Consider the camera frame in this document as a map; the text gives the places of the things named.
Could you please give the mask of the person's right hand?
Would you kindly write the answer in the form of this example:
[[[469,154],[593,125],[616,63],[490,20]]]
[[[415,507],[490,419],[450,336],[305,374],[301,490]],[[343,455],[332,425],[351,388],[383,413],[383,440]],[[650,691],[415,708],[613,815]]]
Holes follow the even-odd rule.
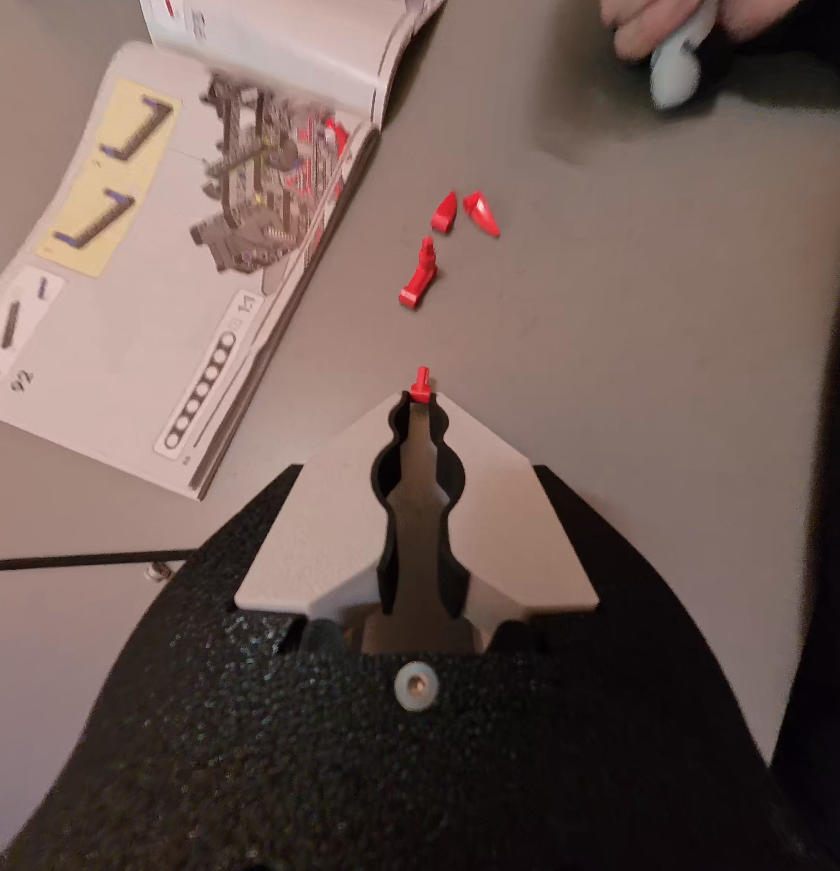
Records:
[[[721,1],[715,23],[735,42],[760,36],[777,24],[797,1]],[[620,59],[648,57],[676,29],[697,13],[701,1],[601,1],[600,19],[613,32]]]

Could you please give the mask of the black toy axle rod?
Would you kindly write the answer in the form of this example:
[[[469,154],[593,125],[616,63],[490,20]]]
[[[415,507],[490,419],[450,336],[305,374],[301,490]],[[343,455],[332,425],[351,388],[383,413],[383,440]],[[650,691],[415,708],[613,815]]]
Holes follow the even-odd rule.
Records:
[[[124,551],[48,557],[0,559],[0,572],[19,572],[99,565],[171,563],[191,558],[196,549]]]

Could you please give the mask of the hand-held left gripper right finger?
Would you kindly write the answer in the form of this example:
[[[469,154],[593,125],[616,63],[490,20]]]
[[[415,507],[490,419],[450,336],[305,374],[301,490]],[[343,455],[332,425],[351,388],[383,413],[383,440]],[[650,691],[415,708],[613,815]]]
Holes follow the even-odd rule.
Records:
[[[468,572],[459,612],[479,637],[508,621],[593,612],[599,595],[531,461],[443,394],[437,458],[458,461],[464,485],[447,506],[449,550]]]

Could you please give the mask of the toy building instruction booklet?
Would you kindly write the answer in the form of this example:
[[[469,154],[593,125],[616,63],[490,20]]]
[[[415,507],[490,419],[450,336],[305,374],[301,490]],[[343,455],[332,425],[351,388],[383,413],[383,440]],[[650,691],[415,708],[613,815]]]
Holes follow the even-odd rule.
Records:
[[[444,2],[141,2],[0,275],[0,422],[200,501]]]

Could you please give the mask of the red toy connector piece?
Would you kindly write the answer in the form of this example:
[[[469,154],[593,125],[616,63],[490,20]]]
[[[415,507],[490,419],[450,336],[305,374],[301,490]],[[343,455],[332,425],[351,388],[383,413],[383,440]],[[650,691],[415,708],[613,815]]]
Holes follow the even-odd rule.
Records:
[[[416,310],[422,297],[438,274],[436,247],[433,238],[423,238],[418,253],[417,266],[408,284],[399,293],[399,303],[405,308]]]

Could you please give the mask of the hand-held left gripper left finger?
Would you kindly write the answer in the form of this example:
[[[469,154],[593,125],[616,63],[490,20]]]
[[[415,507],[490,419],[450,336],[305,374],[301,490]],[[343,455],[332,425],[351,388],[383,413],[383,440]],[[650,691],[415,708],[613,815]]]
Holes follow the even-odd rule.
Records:
[[[390,416],[403,398],[387,396],[303,465],[235,593],[239,609],[360,623],[382,608],[388,509],[373,465],[400,448]]]

